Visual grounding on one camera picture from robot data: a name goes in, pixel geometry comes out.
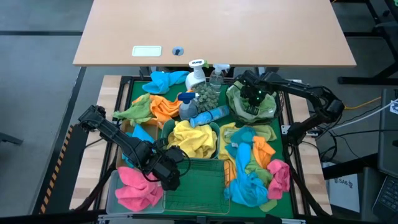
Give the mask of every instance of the wooden board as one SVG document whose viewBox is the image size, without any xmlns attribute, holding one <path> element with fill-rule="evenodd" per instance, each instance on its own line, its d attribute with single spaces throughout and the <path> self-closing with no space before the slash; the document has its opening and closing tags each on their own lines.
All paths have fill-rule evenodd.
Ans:
<svg viewBox="0 0 398 224">
<path fill-rule="evenodd" d="M 106 111 L 106 119 L 111 121 L 114 107 L 116 104 L 116 98 L 118 97 L 119 85 L 120 85 L 120 75 L 105 75 L 101 90 L 99 91 L 97 105 L 103 106 Z M 126 102 L 128 88 L 124 88 L 123 97 L 121 101 L 120 110 L 124 110 L 124 105 Z M 95 131 L 89 133 L 87 144 L 96 141 L 100 138 L 100 132 Z M 101 166 L 104 159 L 106 149 L 106 141 L 102 140 L 90 147 L 87 147 L 83 154 L 83 159 L 81 160 L 80 170 L 78 173 L 75 189 L 72 195 L 72 201 L 69 208 L 74 209 L 83 203 L 84 199 L 90 194 L 94 189 L 95 185 L 100 179 Z M 113 144 L 111 151 L 111 159 L 114 156 L 116 150 L 116 145 Z M 108 185 L 109 181 L 106 183 L 103 189 L 101 202 L 99 205 L 100 209 L 105 208 L 106 198 L 108 196 Z"/>
<path fill-rule="evenodd" d="M 103 80 L 101 91 L 99 92 L 97 104 L 105 107 L 107 111 L 106 118 L 108 120 L 112 119 L 112 113 L 110 113 L 109 111 L 114 111 L 114 105 L 116 103 L 116 97 L 118 95 L 120 79 L 121 76 L 106 75 Z M 125 92 L 123 94 L 121 110 L 124 108 L 124 102 L 126 101 L 126 90 L 127 88 L 125 88 Z M 306 99 L 290 95 L 290 103 L 292 106 L 294 121 L 303 121 L 309 117 Z M 286 110 L 284 107 L 284 121 L 286 122 L 287 117 L 285 116 Z M 98 136 L 98 133 L 90 133 L 87 143 L 93 142 L 99 138 L 100 137 Z M 316 145 L 316 142 L 313 138 L 306 137 L 304 141 Z M 91 147 L 88 147 L 85 150 L 75 186 L 75 191 L 72 196 L 72 202 L 70 204 L 71 209 L 79 206 L 98 183 L 105 148 L 106 143 L 104 141 L 101 141 Z M 305 183 L 311 194 L 315 197 L 315 200 L 326 212 L 331 214 L 329 198 L 326 191 L 325 180 L 323 179 L 322 167 L 320 164 L 317 149 L 305 143 L 299 145 L 299 149 Z M 304 214 L 301 194 L 297 186 L 295 188 L 295 192 L 299 213 Z M 106 184 L 103 190 L 100 208 L 105 208 L 107 193 L 108 184 Z"/>
<path fill-rule="evenodd" d="M 289 94 L 289 98 L 290 98 L 290 105 L 292 107 L 293 120 L 295 122 L 301 122 L 310 117 L 310 113 L 308 112 L 307 100 L 305 98 L 291 94 Z M 284 117 L 284 123 L 289 124 L 287 122 L 286 107 L 284 107 L 283 110 L 283 117 Z M 305 137 L 303 141 L 317 145 L 315 139 L 311 137 Z M 324 211 L 326 211 L 331 215 L 332 212 L 330 207 L 330 201 L 329 201 L 328 192 L 326 190 L 326 183 L 323 178 L 322 166 L 319 159 L 318 150 L 312 145 L 307 143 L 301 143 L 298 146 L 298 149 L 300 151 L 300 158 L 303 167 L 305 185 L 307 186 L 307 189 L 311 192 L 314 199 L 320 204 L 322 209 L 324 209 Z M 293 153 L 291 160 L 293 166 L 296 168 L 294 156 L 295 155 Z M 298 212 L 299 214 L 304 214 L 304 207 L 302 203 L 300 189 L 297 187 L 297 184 L 294 185 L 295 185 Z M 315 212 L 312 210 L 312 208 L 311 208 L 311 214 L 315 215 Z"/>
<path fill-rule="evenodd" d="M 159 45 L 160 57 L 133 57 Z M 181 56 L 172 54 L 183 47 Z M 75 65 L 352 67 L 329 0 L 95 0 Z"/>
</svg>

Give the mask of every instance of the blue cloth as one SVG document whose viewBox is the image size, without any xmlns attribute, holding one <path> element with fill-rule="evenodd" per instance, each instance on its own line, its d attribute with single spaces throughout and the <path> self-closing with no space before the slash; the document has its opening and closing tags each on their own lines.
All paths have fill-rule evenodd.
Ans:
<svg viewBox="0 0 398 224">
<path fill-rule="evenodd" d="M 253 145 L 253 137 L 256 135 L 256 130 L 252 127 L 245 126 L 238 131 L 236 131 L 232 136 L 231 136 L 231 144 L 228 144 L 225 146 L 225 149 L 228 151 L 228 153 L 231 155 L 232 158 L 235 159 L 238 145 L 240 145 L 242 142 L 245 142 L 249 145 Z"/>
<path fill-rule="evenodd" d="M 152 138 L 152 136 L 150 136 L 139 124 L 136 124 L 134 131 L 132 133 L 126 133 L 128 136 L 130 137 L 137 137 L 143 141 L 150 141 L 151 143 L 153 143 L 155 140 L 154 138 Z M 122 159 L 126 162 L 126 164 L 133 168 L 134 165 L 131 164 L 131 162 L 129 161 L 129 158 L 127 156 L 125 156 L 122 153 Z"/>
<path fill-rule="evenodd" d="M 189 72 L 186 71 L 172 73 L 152 72 L 150 75 L 152 81 L 143 85 L 142 89 L 152 94 L 165 94 L 170 90 L 169 86 L 185 82 L 188 74 Z"/>
<path fill-rule="evenodd" d="M 268 191 L 255 172 L 246 174 L 244 169 L 250 162 L 251 145 L 241 143 L 236 154 L 236 179 L 225 188 L 225 199 L 232 197 L 232 201 L 248 207 L 258 207 L 268 202 Z"/>
</svg>

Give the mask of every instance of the floor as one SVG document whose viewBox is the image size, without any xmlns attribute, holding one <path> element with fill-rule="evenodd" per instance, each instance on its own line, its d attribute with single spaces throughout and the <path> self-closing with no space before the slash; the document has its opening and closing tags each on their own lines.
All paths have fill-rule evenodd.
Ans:
<svg viewBox="0 0 398 224">
<path fill-rule="evenodd" d="M 83 30 L 93 0 L 1 0 L 0 30 Z M 374 23 L 365 5 L 334 3 L 344 31 L 370 30 Z M 377 11 L 385 9 L 377 2 Z M 0 144 L 0 217 L 30 213 L 40 187 L 45 165 L 60 124 L 78 67 L 72 60 L 80 37 L 0 36 L 0 132 L 24 140 L 23 145 Z M 297 78 L 311 85 L 325 85 L 348 106 L 380 96 L 383 86 L 343 86 L 338 76 L 370 77 L 392 62 L 382 39 L 349 38 L 356 68 L 282 68 L 284 78 Z M 71 123 L 96 102 L 103 75 L 137 75 L 136 67 L 90 67 L 87 69 Z M 377 106 L 345 111 L 343 120 Z M 337 133 L 377 129 L 379 116 L 341 128 Z M 359 156 L 377 151 L 377 133 L 348 136 Z M 333 142 L 324 136 L 321 151 Z M 338 140 L 336 161 L 356 156 Z"/>
</svg>

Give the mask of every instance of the black stand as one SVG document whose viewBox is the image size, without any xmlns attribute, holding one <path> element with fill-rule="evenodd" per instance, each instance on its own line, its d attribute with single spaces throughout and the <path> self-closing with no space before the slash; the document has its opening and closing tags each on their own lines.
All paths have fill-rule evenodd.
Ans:
<svg viewBox="0 0 398 224">
<path fill-rule="evenodd" d="M 329 180 L 346 175 L 357 174 L 362 172 L 364 167 L 371 167 L 377 170 L 377 153 L 323 168 L 323 177 L 325 180 Z"/>
<path fill-rule="evenodd" d="M 13 143 L 16 145 L 21 145 L 23 140 L 20 140 L 18 138 L 12 137 L 8 134 L 4 134 L 4 133 L 0 133 L 0 141 L 2 142 L 9 142 L 9 143 Z"/>
<path fill-rule="evenodd" d="M 374 10 L 370 0 L 340 0 L 339 2 L 345 3 L 365 3 L 371 13 L 376 25 L 380 24 L 380 18 Z M 391 54 L 395 62 L 385 68 L 377 75 L 370 78 L 363 77 L 338 77 L 337 82 L 339 84 L 350 84 L 350 85 L 398 85 L 398 78 L 388 78 L 395 72 L 398 72 L 398 53 L 391 42 L 389 35 L 383 27 L 375 27 L 372 32 L 345 32 L 346 37 L 382 37 L 388 47 L 390 48 Z"/>
</svg>

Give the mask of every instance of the orange cloth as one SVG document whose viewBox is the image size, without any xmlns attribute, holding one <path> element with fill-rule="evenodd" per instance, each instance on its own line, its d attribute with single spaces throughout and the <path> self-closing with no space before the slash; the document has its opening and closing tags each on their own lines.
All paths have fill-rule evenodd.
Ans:
<svg viewBox="0 0 398 224">
<path fill-rule="evenodd" d="M 231 160 L 227 159 L 224 161 L 224 174 L 225 174 L 225 186 L 228 187 L 232 180 L 236 179 L 236 168 Z"/>
<path fill-rule="evenodd" d="M 182 101 L 179 101 L 176 98 L 174 102 L 171 102 L 163 96 L 158 95 L 150 95 L 149 98 L 151 100 L 150 112 L 155 116 L 155 118 L 151 118 L 146 121 L 145 124 L 158 124 L 159 127 L 163 129 L 163 125 L 166 121 L 178 116 L 178 109 L 180 108 Z M 141 96 L 132 103 L 137 103 L 140 100 Z"/>
<path fill-rule="evenodd" d="M 271 162 L 272 155 L 275 154 L 275 150 L 267 143 L 266 139 L 262 136 L 253 137 L 253 154 L 256 158 L 257 163 L 263 169 L 267 169 L 268 164 Z"/>
</svg>

